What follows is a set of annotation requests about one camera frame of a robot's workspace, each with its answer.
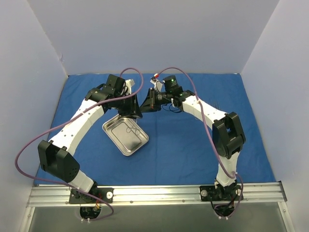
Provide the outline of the stainless steel instrument tray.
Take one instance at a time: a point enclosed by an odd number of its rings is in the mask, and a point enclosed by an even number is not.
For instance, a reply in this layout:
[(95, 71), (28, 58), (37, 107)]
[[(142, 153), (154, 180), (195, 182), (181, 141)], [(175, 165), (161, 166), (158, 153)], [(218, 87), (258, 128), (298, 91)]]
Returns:
[(115, 115), (102, 125), (103, 131), (124, 156), (133, 155), (149, 141), (149, 136), (139, 125), (140, 134), (138, 136), (132, 132), (127, 133), (126, 129), (130, 125), (128, 118), (119, 115)]

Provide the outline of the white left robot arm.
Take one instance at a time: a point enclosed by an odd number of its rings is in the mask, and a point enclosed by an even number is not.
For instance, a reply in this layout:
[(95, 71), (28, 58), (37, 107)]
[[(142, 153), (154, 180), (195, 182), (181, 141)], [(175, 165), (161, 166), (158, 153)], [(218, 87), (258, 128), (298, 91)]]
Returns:
[(116, 109), (123, 117), (142, 117), (133, 85), (132, 79), (122, 79), (119, 84), (101, 84), (91, 89), (60, 132), (38, 145), (41, 169), (80, 190), (80, 197), (87, 203), (97, 198), (97, 184), (81, 171), (74, 153), (94, 123), (108, 110)]

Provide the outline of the blue surgical drape cloth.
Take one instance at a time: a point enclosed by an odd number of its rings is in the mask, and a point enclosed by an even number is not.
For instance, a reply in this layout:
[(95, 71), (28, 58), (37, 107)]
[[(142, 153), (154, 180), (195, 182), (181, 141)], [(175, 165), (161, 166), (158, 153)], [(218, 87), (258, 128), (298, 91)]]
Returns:
[[(245, 183), (274, 182), (258, 125), (239, 74), (178, 74), (178, 84), (196, 90), (206, 103), (217, 100), (220, 110), (238, 114), (246, 143), (237, 172)], [(116, 115), (109, 110), (88, 131), (74, 154), (81, 170), (101, 186), (213, 184), (218, 161), (203, 123), (169, 107), (145, 113), (138, 125), (149, 141), (131, 156), (124, 156), (103, 131)]]

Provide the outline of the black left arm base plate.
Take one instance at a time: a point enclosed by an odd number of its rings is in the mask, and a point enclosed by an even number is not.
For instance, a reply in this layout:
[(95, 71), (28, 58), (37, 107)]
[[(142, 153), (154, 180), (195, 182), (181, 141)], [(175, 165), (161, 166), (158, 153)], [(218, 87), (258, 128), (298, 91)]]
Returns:
[(90, 190), (89, 193), (78, 191), (77, 189), (70, 189), (70, 204), (87, 204), (87, 203), (99, 203), (98, 199), (103, 200), (106, 203), (113, 202), (114, 188), (111, 187), (96, 187), (94, 190)]

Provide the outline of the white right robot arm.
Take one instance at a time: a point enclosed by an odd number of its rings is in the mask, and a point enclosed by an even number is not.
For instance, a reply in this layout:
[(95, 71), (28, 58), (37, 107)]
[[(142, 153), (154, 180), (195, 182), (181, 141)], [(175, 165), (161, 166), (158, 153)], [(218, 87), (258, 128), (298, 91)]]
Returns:
[(214, 193), (217, 198), (226, 199), (232, 193), (231, 185), (236, 182), (237, 161), (246, 142), (239, 116), (220, 111), (197, 98), (194, 92), (181, 88), (163, 93), (150, 88), (140, 110), (156, 112), (169, 103), (202, 121), (207, 130), (211, 129), (211, 142), (219, 162)]

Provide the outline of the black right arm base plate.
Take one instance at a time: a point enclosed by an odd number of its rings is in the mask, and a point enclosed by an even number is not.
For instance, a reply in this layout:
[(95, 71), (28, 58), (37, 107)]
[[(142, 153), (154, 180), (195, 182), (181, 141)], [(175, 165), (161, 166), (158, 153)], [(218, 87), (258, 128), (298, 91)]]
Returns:
[(210, 201), (237, 201), (243, 200), (243, 196), (240, 196), (241, 185), (233, 183), (230, 186), (223, 187), (218, 185), (205, 185), (200, 186), (200, 198), (203, 202)]

